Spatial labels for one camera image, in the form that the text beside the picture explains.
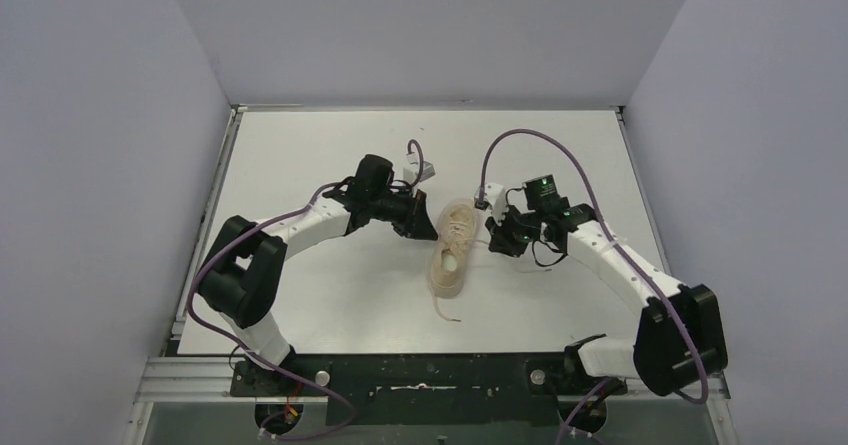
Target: beige shoe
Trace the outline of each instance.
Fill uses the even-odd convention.
[[[436,223],[439,241],[433,251],[433,258],[427,270],[427,282],[433,292],[436,312],[445,320],[448,318],[439,311],[438,298],[455,297],[462,290],[466,263],[471,246],[477,236],[477,211],[470,199],[458,199],[449,203]]]

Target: gray wall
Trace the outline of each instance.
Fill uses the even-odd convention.
[[[848,439],[848,0],[687,0],[626,119],[743,443]]]
[[[178,0],[236,103],[621,105],[684,0]]]
[[[0,441],[119,441],[228,117],[174,0],[0,0]]]

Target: white table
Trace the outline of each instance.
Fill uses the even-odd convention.
[[[248,111],[208,243],[232,215],[259,219],[302,206],[319,185],[352,175],[366,153],[392,160],[400,177],[409,138],[418,139],[436,169],[421,185],[435,221],[449,201],[473,194],[487,147],[517,127],[547,133],[572,150],[613,229],[662,267],[613,111]],[[572,204],[587,200],[567,158],[535,137],[501,142],[487,180],[518,186],[547,173]],[[488,238],[482,224],[479,237]],[[424,278],[432,250],[433,242],[400,238],[389,224],[372,221],[286,262],[272,312],[300,353],[559,351],[597,333],[635,336],[637,317],[581,264],[567,258],[540,272],[529,256],[509,259],[483,245],[473,249],[463,291],[440,302],[462,322],[444,321]],[[195,304],[201,316],[226,327],[200,297]],[[187,319],[179,353],[227,354],[232,346]]]

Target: metal frame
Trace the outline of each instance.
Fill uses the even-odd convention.
[[[636,163],[633,161],[630,140],[627,134],[622,107],[610,107],[616,114],[619,122],[625,148],[636,176],[639,193],[645,205],[645,211],[657,247],[660,252],[660,260],[666,272],[671,273],[665,249],[662,245],[659,231],[657,229],[654,215],[649,200],[645,194],[642,179]],[[354,110],[563,110],[556,106],[491,106],[474,104],[473,100],[451,100],[442,104],[425,104],[421,106],[304,106],[301,104],[282,105],[237,105],[233,106],[230,119],[222,140],[221,151],[215,170],[212,187],[206,207],[198,229],[195,248],[189,263],[183,291],[180,297],[175,321],[172,327],[172,340],[179,340],[186,320],[186,302],[192,278],[200,267],[201,254],[206,246],[210,235],[211,224],[217,209],[218,199],[226,177],[230,157],[235,146],[238,130],[243,115],[247,111],[354,111]],[[227,357],[176,357],[176,358],[151,358],[145,366],[138,391],[135,395],[132,413],[128,421],[122,444],[141,445],[147,432],[147,425],[153,406],[158,402],[181,402],[181,403],[213,403],[213,402],[247,402],[247,403],[281,403],[286,397],[232,397],[230,396],[230,382],[233,371],[229,366]],[[628,380],[628,393],[626,395],[610,397],[608,400],[677,400],[675,396],[657,397],[639,380]],[[722,376],[710,378],[710,393],[714,398],[707,402],[709,415],[712,420],[716,438],[720,444],[736,445],[738,439],[733,428],[727,400],[730,398],[727,383]],[[687,392],[697,394],[697,386],[687,387]],[[575,397],[560,397],[561,400],[574,400]],[[326,397],[293,397],[292,403],[324,404]]]

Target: robotic arm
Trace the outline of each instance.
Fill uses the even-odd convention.
[[[550,248],[576,259],[592,270],[640,317],[635,343],[596,335],[565,348],[566,364],[589,377],[639,378],[660,396],[680,390],[698,380],[691,357],[666,308],[654,291],[633,272],[614,250],[616,235],[610,241],[586,204],[571,206],[560,197],[552,176],[525,182],[521,187],[529,212],[509,204],[502,185],[485,187],[484,203],[491,209],[486,228],[491,233],[489,251],[517,257],[528,244],[542,241]],[[692,337],[707,373],[727,366],[718,303],[704,285],[690,288],[666,275],[630,247],[618,243],[643,269],[649,271],[659,289],[669,298]]]
[[[427,194],[409,186],[393,187],[393,179],[390,161],[366,155],[355,176],[324,193],[305,214],[271,225],[233,249],[203,279],[198,293],[251,351],[271,363],[282,363],[292,347],[269,312],[285,261],[324,240],[350,235],[371,219],[391,223],[405,238],[438,238],[427,215]],[[241,216],[228,219],[206,261],[255,226]],[[247,267],[238,263],[248,257]]]

